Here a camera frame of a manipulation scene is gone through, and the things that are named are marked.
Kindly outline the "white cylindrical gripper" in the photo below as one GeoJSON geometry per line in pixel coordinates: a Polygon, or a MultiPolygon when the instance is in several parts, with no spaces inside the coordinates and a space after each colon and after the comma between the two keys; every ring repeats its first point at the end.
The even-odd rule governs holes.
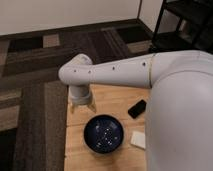
{"type": "Polygon", "coordinates": [[[69,86],[69,98],[71,99],[72,103],[69,104],[70,106],[70,112],[75,112],[75,105],[87,105],[87,107],[93,111],[96,112],[96,104],[92,101],[92,93],[90,90],[89,85],[80,85],[80,86],[69,86]]]}

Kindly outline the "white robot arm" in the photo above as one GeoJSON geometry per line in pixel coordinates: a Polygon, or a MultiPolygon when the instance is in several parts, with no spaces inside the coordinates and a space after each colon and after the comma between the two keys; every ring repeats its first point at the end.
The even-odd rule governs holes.
{"type": "Polygon", "coordinates": [[[102,64],[78,54],[58,76],[75,105],[92,100],[92,84],[148,89],[147,171],[213,171],[213,54],[160,52],[102,64]]]}

